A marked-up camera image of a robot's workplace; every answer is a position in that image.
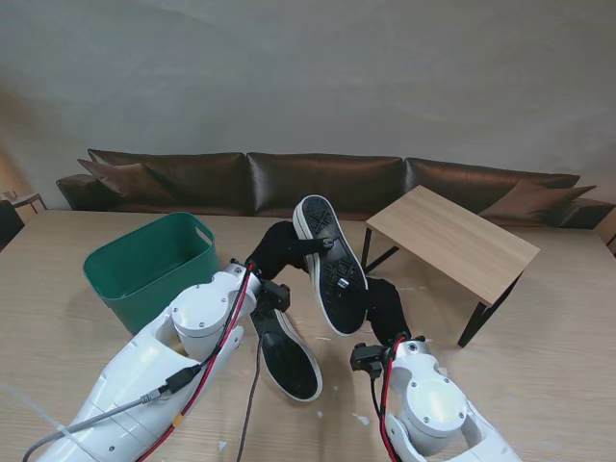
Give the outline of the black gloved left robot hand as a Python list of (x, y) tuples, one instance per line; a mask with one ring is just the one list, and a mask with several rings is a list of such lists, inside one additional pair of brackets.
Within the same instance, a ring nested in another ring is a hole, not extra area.
[(272, 225), (245, 264), (251, 265), (262, 279), (273, 280), (287, 266), (308, 273), (306, 257), (324, 254), (333, 247), (331, 239), (301, 240), (290, 221)]

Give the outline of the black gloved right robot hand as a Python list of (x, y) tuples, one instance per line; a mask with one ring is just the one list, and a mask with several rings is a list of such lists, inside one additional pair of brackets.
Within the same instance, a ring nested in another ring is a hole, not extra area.
[(336, 297), (346, 315), (353, 315), (355, 321), (351, 331), (357, 331), (368, 321), (372, 333), (385, 347), (391, 347), (395, 339), (403, 334), (411, 337), (400, 295), (396, 286), (385, 279), (367, 278), (368, 288), (358, 286), (337, 286)]

